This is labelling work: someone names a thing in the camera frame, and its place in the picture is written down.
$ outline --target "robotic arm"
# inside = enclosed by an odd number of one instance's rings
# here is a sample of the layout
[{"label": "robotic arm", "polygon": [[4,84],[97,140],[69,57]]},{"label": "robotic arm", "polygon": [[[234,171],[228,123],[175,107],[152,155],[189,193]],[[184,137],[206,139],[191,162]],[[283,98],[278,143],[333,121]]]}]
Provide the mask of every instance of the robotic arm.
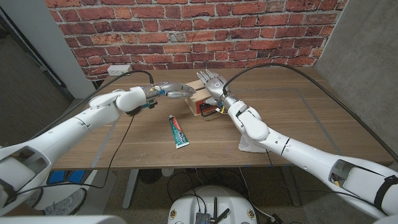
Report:
[{"label": "robotic arm", "polygon": [[54,163],[94,129],[116,121],[119,111],[153,108],[157,96],[189,97],[195,90],[179,83],[162,82],[129,91],[115,90],[90,100],[90,108],[30,141],[0,149],[0,216],[22,203],[40,186]]},{"label": "robotic arm", "polygon": [[212,95],[205,103],[221,103],[236,128],[255,146],[272,151],[311,173],[346,202],[375,218],[398,214],[398,173],[375,162],[323,152],[269,128],[259,113],[231,94],[223,94],[225,78],[197,73]]}]

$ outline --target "electrical outlet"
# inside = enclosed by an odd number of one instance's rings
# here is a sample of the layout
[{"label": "electrical outlet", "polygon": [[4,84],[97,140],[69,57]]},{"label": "electrical outlet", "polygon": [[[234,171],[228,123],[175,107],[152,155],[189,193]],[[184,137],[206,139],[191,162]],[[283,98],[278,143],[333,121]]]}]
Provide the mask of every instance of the electrical outlet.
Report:
[{"label": "electrical outlet", "polygon": [[110,76],[118,76],[130,71],[132,71],[131,65],[111,65],[108,68],[108,73]]}]

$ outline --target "gray wall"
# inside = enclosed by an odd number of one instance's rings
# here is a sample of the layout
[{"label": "gray wall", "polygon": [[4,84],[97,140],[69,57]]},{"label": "gray wall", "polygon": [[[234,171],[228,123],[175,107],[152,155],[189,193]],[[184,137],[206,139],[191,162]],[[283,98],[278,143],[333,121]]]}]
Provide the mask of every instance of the gray wall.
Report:
[{"label": "gray wall", "polygon": [[0,6],[75,98],[84,98],[95,90],[83,74],[44,0],[0,0]]},{"label": "gray wall", "polygon": [[398,1],[351,0],[315,68],[398,153]]}]

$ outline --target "wire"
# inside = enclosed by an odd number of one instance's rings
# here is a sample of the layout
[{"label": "wire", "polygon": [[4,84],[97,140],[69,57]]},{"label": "wire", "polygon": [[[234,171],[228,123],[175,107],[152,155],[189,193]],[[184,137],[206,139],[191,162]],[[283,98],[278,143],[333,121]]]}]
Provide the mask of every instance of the wire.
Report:
[{"label": "wire", "polygon": [[109,81],[108,83],[106,83],[105,85],[101,86],[100,88],[98,88],[97,90],[95,90],[94,92],[90,93],[90,95],[86,96],[86,98],[84,98],[83,100],[81,100],[76,106],[72,107],[70,110],[68,110],[67,112],[65,112],[63,115],[61,115],[59,118],[57,118],[55,121],[51,122],[49,125],[47,125],[46,127],[44,127],[43,129],[41,129],[38,133],[36,133],[35,135],[33,135],[29,140],[32,140],[33,138],[36,138],[37,136],[43,134],[44,132],[46,132],[48,129],[50,129],[53,125],[55,125],[57,122],[59,122],[61,119],[63,119],[64,117],[66,117],[66,115],[70,114],[73,110],[75,110],[78,106],[80,106],[82,103],[84,103],[86,100],[90,99],[94,94],[96,94],[97,92],[103,90],[105,87],[107,87],[108,85],[110,85],[111,83],[115,82],[116,80],[120,79],[121,77],[124,77],[128,74],[132,74],[132,73],[137,73],[137,72],[142,72],[145,73],[149,76],[149,83],[152,85],[154,84],[154,79],[152,78],[152,75],[147,72],[147,71],[143,71],[143,70],[133,70],[130,72],[125,72],[123,74],[120,74],[119,76],[117,76],[116,78],[112,79],[111,81]]},{"label": "wire", "polygon": [[251,201],[251,198],[250,198],[248,183],[246,183],[246,179],[244,178],[243,173],[242,173],[242,169],[241,169],[240,167],[239,167],[239,171],[241,172],[242,179],[243,179],[244,184],[245,184],[245,186],[246,186],[246,188],[247,188],[247,190],[248,190],[249,200],[250,200],[251,204],[253,205],[253,207],[254,207],[257,211],[259,211],[260,213],[262,213],[263,215],[268,216],[269,218],[271,218],[271,220],[273,220],[273,222],[274,222],[274,221],[275,221],[275,218],[274,218],[274,217],[272,217],[272,216],[268,215],[267,213],[261,211],[259,208],[257,208],[257,207],[253,204],[253,202]]},{"label": "wire", "polygon": [[16,194],[16,196],[15,196],[14,198],[11,199],[11,201],[14,201],[18,195],[24,194],[24,193],[29,192],[29,191],[31,191],[31,190],[43,189],[43,188],[46,188],[46,187],[54,187],[54,186],[61,186],[61,185],[80,185],[80,186],[94,187],[94,188],[96,188],[96,189],[102,189],[103,187],[105,187],[105,185],[106,185],[106,180],[108,179],[108,175],[109,175],[109,171],[110,171],[110,168],[111,168],[113,159],[114,159],[116,153],[118,152],[120,146],[122,145],[122,143],[123,143],[123,141],[124,141],[124,138],[126,137],[127,133],[129,132],[129,129],[130,129],[130,127],[131,127],[131,124],[132,124],[133,119],[134,119],[134,116],[131,118],[130,125],[129,125],[129,127],[127,128],[126,133],[124,133],[124,136],[123,136],[123,138],[122,138],[122,141],[120,142],[118,148],[116,149],[116,151],[114,152],[114,154],[113,154],[113,156],[112,156],[111,162],[109,163],[109,166],[108,166],[108,170],[106,171],[106,176],[105,176],[104,184],[103,184],[101,187],[98,187],[98,186],[95,186],[95,185],[91,185],[91,184],[78,184],[78,183],[51,184],[51,185],[45,185],[45,186],[34,187],[34,188],[31,188],[31,189],[27,189],[27,190],[18,192],[18,193]]},{"label": "wire", "polygon": [[342,103],[338,98],[336,98],[333,94],[331,94],[327,89],[325,89],[321,84],[319,84],[313,78],[311,78],[307,74],[303,73],[302,71],[300,71],[300,70],[298,70],[298,69],[296,69],[294,67],[291,67],[291,66],[288,66],[288,65],[285,65],[285,64],[282,64],[282,63],[263,63],[263,64],[251,66],[249,68],[246,68],[246,69],[240,71],[238,74],[236,74],[234,77],[232,77],[230,80],[228,80],[228,82],[225,83],[225,85],[223,87],[224,95],[228,96],[228,92],[226,91],[226,87],[233,80],[238,78],[243,73],[245,73],[245,72],[247,72],[249,70],[252,70],[254,68],[268,67],[268,66],[274,66],[274,65],[285,67],[285,68],[288,68],[290,70],[293,70],[293,71],[297,72],[298,74],[302,75],[303,77],[305,77],[307,80],[310,80],[317,87],[319,87],[319,89],[321,89],[324,93],[326,93],[326,95],[328,95],[332,100],[334,100],[337,104],[339,104],[345,111],[347,111],[347,113],[349,113],[349,115],[351,115],[365,130],[367,130],[368,133],[392,156],[392,158],[394,158],[394,160],[398,162],[398,155],[371,128],[369,128],[369,126],[366,125],[365,122],[363,122],[361,120],[361,118],[356,113],[351,111],[346,105],[344,105],[344,103]]}]

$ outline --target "brick wall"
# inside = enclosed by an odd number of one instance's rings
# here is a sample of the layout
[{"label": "brick wall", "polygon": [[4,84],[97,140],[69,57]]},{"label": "brick wall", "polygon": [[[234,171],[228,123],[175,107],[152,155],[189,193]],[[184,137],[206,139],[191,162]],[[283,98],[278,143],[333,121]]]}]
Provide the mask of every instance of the brick wall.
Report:
[{"label": "brick wall", "polygon": [[45,0],[90,80],[134,69],[312,66],[348,0]]}]

